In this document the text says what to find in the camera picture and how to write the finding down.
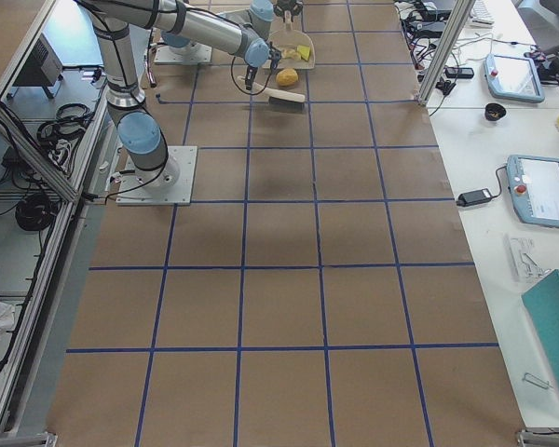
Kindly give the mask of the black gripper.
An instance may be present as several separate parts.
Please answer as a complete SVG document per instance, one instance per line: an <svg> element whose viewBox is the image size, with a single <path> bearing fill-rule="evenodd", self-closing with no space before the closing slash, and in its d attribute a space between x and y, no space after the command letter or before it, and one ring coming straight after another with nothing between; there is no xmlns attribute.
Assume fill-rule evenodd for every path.
<svg viewBox="0 0 559 447"><path fill-rule="evenodd" d="M284 17L289 12L292 17L301 14L304 4L302 0L277 0L274 5L274 13L278 17Z"/></svg>
<svg viewBox="0 0 559 447"><path fill-rule="evenodd" d="M258 72L258 68L255 66L248 65L246 69L246 74L244 76L245 84L253 84Z"/></svg>

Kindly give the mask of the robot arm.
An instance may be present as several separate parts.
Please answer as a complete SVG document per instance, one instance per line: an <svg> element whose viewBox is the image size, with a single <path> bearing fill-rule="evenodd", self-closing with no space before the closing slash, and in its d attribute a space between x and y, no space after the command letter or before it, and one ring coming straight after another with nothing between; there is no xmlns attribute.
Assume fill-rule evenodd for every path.
<svg viewBox="0 0 559 447"><path fill-rule="evenodd" d="M273 53L268 43L274 6L252 1L242 10L215 14L185 1L80 1L90 15L107 80L108 112L134 164L139 184L174 184L180 174L163 130L146 108L135 66L130 26L158 29L183 43L196 42L243 59L248 76Z"/></svg>
<svg viewBox="0 0 559 447"><path fill-rule="evenodd" d="M260 66L275 50L283 59L303 59L299 48L313 48L307 34L296 29L301 1L251 1L246 8L214 13L187 7L184 28L161 33L161 39L177 54L214 49Z"/></svg>

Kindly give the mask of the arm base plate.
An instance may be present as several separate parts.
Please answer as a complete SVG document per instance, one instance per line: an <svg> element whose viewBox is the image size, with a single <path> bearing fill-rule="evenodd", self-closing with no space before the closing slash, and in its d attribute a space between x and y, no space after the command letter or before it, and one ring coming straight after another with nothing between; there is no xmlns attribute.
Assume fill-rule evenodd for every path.
<svg viewBox="0 0 559 447"><path fill-rule="evenodd" d="M116 195L119 206L166 206L191 203L195 171L198 159L196 146L170 146L168 162L160 173L137 170L130 156L127 156L125 170L131 174L121 178Z"/></svg>
<svg viewBox="0 0 559 447"><path fill-rule="evenodd" d="M198 65L211 62L211 47L202 44L185 47L160 46L154 57L159 65Z"/></svg>

